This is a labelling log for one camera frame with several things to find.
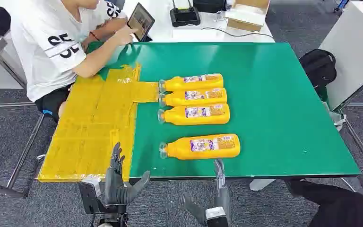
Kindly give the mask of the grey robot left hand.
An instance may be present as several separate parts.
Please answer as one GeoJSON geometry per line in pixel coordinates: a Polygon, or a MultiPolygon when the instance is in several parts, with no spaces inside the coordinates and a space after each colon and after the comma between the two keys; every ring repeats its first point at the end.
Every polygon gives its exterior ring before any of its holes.
{"type": "Polygon", "coordinates": [[[145,171],[141,179],[134,185],[125,186],[122,178],[122,164],[125,156],[122,156],[121,152],[121,143],[117,142],[113,147],[109,167],[105,174],[105,200],[108,205],[129,205],[150,180],[150,171],[145,171]]]}

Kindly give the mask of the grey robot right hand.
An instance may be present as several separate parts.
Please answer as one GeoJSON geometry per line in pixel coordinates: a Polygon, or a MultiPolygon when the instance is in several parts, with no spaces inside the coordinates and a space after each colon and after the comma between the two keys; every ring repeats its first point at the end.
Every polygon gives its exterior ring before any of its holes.
{"type": "Polygon", "coordinates": [[[225,168],[223,160],[214,160],[217,190],[214,204],[209,208],[203,208],[191,200],[188,193],[183,195],[183,203],[186,209],[193,215],[203,227],[230,227],[230,193],[225,183],[225,168]]]}

